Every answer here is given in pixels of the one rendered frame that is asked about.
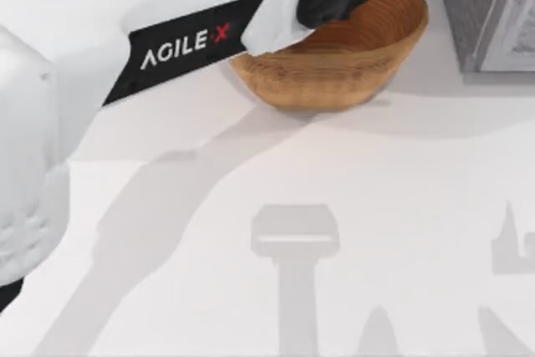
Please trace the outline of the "wooden basket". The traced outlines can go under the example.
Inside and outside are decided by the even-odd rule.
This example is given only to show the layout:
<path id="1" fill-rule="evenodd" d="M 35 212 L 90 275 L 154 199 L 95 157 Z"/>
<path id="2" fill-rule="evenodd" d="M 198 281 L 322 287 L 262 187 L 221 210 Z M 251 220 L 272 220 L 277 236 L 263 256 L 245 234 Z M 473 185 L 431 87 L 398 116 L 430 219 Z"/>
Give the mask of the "wooden basket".
<path id="1" fill-rule="evenodd" d="M 369 0 L 273 54 L 230 65 L 262 102 L 280 110 L 332 112 L 372 99 L 406 61 L 429 21 L 426 0 Z"/>

